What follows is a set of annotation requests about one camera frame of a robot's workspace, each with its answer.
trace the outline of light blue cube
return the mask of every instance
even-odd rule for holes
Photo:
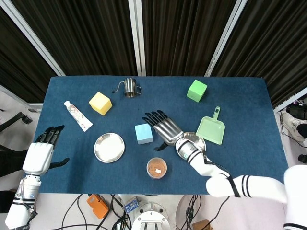
[[[153,141],[152,129],[150,128],[149,124],[138,125],[134,128],[139,145]]]

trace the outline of orange device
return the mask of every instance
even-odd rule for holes
[[[99,219],[102,219],[106,215],[106,213],[109,211],[108,206],[105,204],[103,199],[97,194],[92,194],[87,199],[87,203],[92,207],[94,214]]]

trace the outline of black curtain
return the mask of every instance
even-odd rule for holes
[[[13,0],[66,75],[137,75],[127,0]]]
[[[0,7],[0,85],[29,103],[42,102],[55,75]]]
[[[307,1],[248,0],[212,76],[262,77],[274,107],[307,87]]]
[[[146,75],[204,76],[235,0],[143,0]]]

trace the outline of yellow cube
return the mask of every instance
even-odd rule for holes
[[[102,93],[98,92],[90,100],[91,107],[101,115],[105,115],[107,111],[112,107],[110,98],[104,96]]]

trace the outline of stainless steel pitcher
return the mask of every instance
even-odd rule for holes
[[[121,81],[118,84],[116,91],[112,92],[117,92],[119,90],[121,83],[124,83],[125,85],[125,92],[124,92],[125,97],[136,97],[137,95],[142,94],[142,88],[136,85],[136,80],[134,78],[126,78],[124,81]]]

